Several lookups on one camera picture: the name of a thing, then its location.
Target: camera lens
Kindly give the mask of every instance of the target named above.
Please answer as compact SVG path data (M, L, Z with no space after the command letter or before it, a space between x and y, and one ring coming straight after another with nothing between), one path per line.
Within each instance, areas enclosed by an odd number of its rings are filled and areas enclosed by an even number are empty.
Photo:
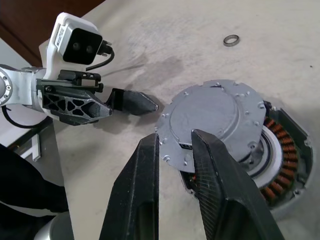
M78 51L80 49L80 44L78 42L75 42L73 44L73 50Z
M94 49L92 48L92 46L87 46L87 47L86 47L86 52L87 52L88 54L92 54L93 51L94 51Z

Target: black cloth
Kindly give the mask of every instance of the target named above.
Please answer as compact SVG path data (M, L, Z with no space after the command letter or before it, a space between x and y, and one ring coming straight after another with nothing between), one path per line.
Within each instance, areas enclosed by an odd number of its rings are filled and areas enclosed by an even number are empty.
M68 211L65 188L44 180L30 163L1 144L0 201L55 213ZM0 240L33 240L53 217L30 216L0 203Z

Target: gray metal cover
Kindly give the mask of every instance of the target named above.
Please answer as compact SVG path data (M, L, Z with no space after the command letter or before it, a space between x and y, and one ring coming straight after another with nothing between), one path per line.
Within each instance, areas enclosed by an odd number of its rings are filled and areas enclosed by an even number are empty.
M221 139L236 161L259 143L266 115L263 99L251 87L232 80L212 80L181 91L167 105L155 131L160 157L174 168L194 173L191 130Z

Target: black cable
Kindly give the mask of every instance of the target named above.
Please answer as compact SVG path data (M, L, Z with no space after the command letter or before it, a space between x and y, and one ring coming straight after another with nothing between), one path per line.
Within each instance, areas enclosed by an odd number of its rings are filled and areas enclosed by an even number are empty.
M112 50L112 52L110 54L110 57L106 61L103 61L103 62L98 63L98 64L93 65L93 66L89 66L89 67L87 67L85 69L85 71L90 71L90 70L93 70L93 69L101 68L101 67L109 64L114 58L115 58L115 52Z
M35 129L35 128L39 128L42 126L42 124L44 124L46 121L48 121L48 119L50 119L51 117L47 116L44 120L42 120L41 122L39 122L38 124L35 124L35 125L30 125L30 126L26 126L26 125L21 125L15 121L13 121L11 119L11 117L9 116L8 114L8 110L7 110L7 107L6 106L2 106L2 112L3 112L3 115L4 115L4 118L9 122L11 123L13 126L16 126L18 128L21 128L21 129Z

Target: metal ring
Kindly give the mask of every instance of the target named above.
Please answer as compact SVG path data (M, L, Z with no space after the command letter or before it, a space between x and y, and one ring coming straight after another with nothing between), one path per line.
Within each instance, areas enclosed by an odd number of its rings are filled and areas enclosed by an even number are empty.
M234 41L228 43L227 41L230 39L234 39ZM238 35L229 35L229 36L226 36L225 39L223 40L223 45L225 45L226 47L233 47L237 45L239 42L240 42L240 37Z

